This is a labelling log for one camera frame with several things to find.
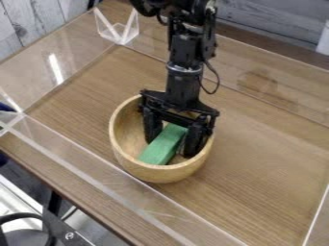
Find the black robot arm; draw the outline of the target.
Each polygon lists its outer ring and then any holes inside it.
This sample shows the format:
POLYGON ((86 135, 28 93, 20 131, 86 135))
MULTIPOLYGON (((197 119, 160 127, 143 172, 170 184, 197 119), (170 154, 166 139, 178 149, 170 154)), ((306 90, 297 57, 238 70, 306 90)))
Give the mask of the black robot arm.
POLYGON ((140 91, 146 140, 154 140, 166 122, 187 129, 182 154, 191 158, 214 132, 217 109, 205 105, 199 94, 203 71, 215 56, 215 0, 128 0, 146 17, 167 27, 170 59, 164 91, 140 91))

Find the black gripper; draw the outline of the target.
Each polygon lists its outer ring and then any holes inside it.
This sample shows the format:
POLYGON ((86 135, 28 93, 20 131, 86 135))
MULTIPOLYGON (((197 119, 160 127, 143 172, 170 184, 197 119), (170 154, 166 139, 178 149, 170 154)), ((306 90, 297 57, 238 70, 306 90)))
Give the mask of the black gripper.
POLYGON ((183 156, 193 158, 201 151, 203 140, 214 132, 214 122, 219 116, 217 109, 199 99, 203 66, 185 68, 167 63, 167 84, 163 91, 140 91, 146 141, 151 143, 163 129, 163 121, 187 129, 183 156))

